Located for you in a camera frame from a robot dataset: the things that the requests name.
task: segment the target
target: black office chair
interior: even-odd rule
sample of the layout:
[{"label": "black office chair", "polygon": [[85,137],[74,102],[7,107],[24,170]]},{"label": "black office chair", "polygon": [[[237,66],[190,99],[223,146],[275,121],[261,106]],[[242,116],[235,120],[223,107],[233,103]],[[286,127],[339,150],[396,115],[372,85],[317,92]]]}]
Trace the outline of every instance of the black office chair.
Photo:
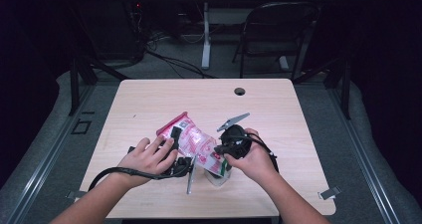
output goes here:
[{"label": "black office chair", "polygon": [[278,59],[281,56],[296,56],[291,71],[292,80],[304,42],[305,29],[317,19],[317,15],[317,6],[308,2],[267,3],[252,10],[246,19],[232,60],[234,63],[237,55],[241,54],[240,78],[244,75],[245,56]]}]

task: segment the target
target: person's left hand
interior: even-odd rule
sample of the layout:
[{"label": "person's left hand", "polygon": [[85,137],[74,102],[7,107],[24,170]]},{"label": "person's left hand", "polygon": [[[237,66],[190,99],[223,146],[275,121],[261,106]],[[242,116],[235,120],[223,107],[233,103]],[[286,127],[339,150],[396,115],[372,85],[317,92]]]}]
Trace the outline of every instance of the person's left hand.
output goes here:
[{"label": "person's left hand", "polygon": [[[170,154],[162,160],[173,145],[174,139],[168,139],[165,144],[157,151],[158,146],[164,141],[162,135],[158,136],[155,141],[149,145],[149,138],[143,138],[137,147],[128,153],[118,164],[119,167],[132,168],[141,172],[150,174],[160,174],[167,170],[177,157],[177,150],[172,150]],[[133,188],[145,184],[150,179],[141,176],[130,176],[120,173],[124,178],[124,184]]]}]

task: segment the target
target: light wood surface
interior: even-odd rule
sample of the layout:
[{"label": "light wood surface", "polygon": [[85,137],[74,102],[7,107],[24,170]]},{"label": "light wood surface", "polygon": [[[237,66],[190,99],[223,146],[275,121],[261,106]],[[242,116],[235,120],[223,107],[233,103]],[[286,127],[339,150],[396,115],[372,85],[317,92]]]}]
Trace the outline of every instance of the light wood surface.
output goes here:
[{"label": "light wood surface", "polygon": [[[237,96],[236,88],[246,93]],[[328,189],[316,149],[290,80],[128,80],[116,93],[81,190],[88,190],[102,170],[116,166],[143,137],[183,112],[207,134],[227,118],[249,112],[238,124],[259,131],[278,156],[281,174],[323,215],[335,212],[332,200],[319,199]],[[221,187],[213,186],[197,168],[192,194],[188,176],[151,180],[130,190],[108,218],[217,218],[278,216],[269,196],[234,168]]]}]

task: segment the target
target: finger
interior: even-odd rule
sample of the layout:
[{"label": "finger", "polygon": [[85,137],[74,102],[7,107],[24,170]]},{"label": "finger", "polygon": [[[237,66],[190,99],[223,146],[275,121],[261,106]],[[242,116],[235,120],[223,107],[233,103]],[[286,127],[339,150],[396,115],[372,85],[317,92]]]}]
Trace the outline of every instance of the finger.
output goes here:
[{"label": "finger", "polygon": [[157,151],[157,149],[158,149],[158,147],[159,147],[159,145],[163,142],[163,141],[165,141],[165,137],[164,137],[164,135],[159,135],[156,139],[155,139],[155,141],[146,149],[146,151],[150,154],[150,155],[153,155],[156,151]]},{"label": "finger", "polygon": [[172,150],[170,154],[164,160],[160,161],[157,165],[158,173],[161,173],[167,170],[173,163],[174,160],[177,158],[178,151],[176,149]]},{"label": "finger", "polygon": [[149,145],[149,143],[150,143],[149,138],[145,137],[145,138],[141,139],[140,142],[137,144],[136,148],[134,149],[134,151],[136,153],[141,153],[141,152],[145,151],[145,149]]},{"label": "finger", "polygon": [[259,148],[259,147],[261,147],[259,144],[257,144],[256,142],[252,142],[251,148],[249,148],[249,152],[246,155],[248,155],[252,149]]},{"label": "finger", "polygon": [[253,133],[254,135],[258,136],[258,132],[256,130],[252,129],[252,128],[249,128],[249,127],[245,128],[245,132],[246,133]]},{"label": "finger", "polygon": [[225,153],[224,158],[226,158],[231,166],[238,167],[238,159],[234,158],[232,155]]},{"label": "finger", "polygon": [[160,161],[163,157],[165,157],[167,152],[173,146],[173,143],[174,143],[174,138],[172,137],[169,138],[168,140],[165,141],[164,145],[154,154],[154,156],[156,157],[156,159],[158,159],[158,161]]}]

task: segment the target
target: forearm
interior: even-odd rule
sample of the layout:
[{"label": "forearm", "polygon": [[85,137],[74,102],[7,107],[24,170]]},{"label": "forearm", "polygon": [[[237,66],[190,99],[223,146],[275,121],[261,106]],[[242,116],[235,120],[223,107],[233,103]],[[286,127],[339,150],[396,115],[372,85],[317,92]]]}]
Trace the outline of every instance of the forearm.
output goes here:
[{"label": "forearm", "polygon": [[260,185],[276,204],[284,223],[328,223],[282,176],[272,175]]},{"label": "forearm", "polygon": [[129,190],[121,184],[120,175],[124,174],[110,174],[52,223],[103,223],[116,203]]}]

